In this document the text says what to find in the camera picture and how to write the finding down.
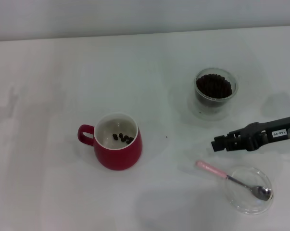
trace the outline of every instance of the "glass cup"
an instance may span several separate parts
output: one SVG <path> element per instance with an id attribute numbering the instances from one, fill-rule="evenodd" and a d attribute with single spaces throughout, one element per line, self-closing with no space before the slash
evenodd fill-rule
<path id="1" fill-rule="evenodd" d="M 210 96 L 207 96 L 203 94 L 197 87 L 196 81 L 201 78 L 204 75 L 209 75 L 209 74 L 217 74 L 225 78 L 230 84 L 231 84 L 231 89 L 232 89 L 232 94 L 229 95 L 226 98 L 212 98 Z M 199 102 L 199 108 L 207 113 L 217 113 L 220 112 L 225 104 L 235 96 L 235 94 L 238 91 L 238 82 L 236 78 L 234 78 L 229 72 L 218 69 L 218 68 L 207 68 L 202 70 L 200 73 L 197 74 L 195 80 L 194 80 L 194 88 L 195 88 L 195 95 L 196 98 Z"/>
<path id="2" fill-rule="evenodd" d="M 263 186 L 272 189 L 269 178 L 254 167 L 236 166 L 230 169 L 229 175 L 250 186 Z M 273 191 L 269 200 L 260 200 L 249 190 L 230 180 L 223 181 L 226 197 L 230 204 L 241 213 L 257 215 L 265 212 L 273 202 Z"/>

